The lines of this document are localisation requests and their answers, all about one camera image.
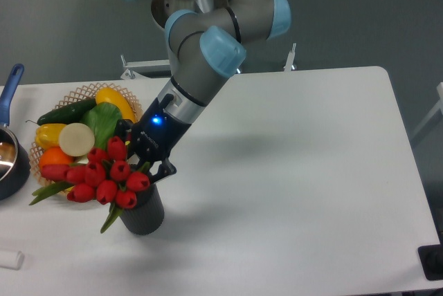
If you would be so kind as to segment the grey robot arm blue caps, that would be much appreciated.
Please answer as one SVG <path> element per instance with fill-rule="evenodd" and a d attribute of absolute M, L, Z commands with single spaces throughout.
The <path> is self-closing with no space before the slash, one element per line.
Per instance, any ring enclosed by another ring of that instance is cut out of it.
<path fill-rule="evenodd" d="M 173 175 L 170 152 L 245 60 L 245 45 L 285 34 L 287 0 L 227 0 L 224 8 L 169 12 L 164 25 L 171 78 L 137 122 L 119 122 L 140 164 L 158 163 L 156 183 Z"/>

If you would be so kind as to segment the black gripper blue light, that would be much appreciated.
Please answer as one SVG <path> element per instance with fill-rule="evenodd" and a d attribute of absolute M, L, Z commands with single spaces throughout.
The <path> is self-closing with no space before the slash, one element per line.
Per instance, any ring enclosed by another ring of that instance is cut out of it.
<path fill-rule="evenodd" d="M 190 124 L 176 120 L 166 113 L 165 108 L 172 98 L 156 98 L 137 123 L 120 119 L 116 123 L 114 135 L 123 142 L 131 142 L 130 147 L 139 158 L 139 163 L 161 161 L 158 169 L 149 171 L 150 183 L 176 174 L 176 167 L 170 162 L 172 148 L 190 128 Z"/>

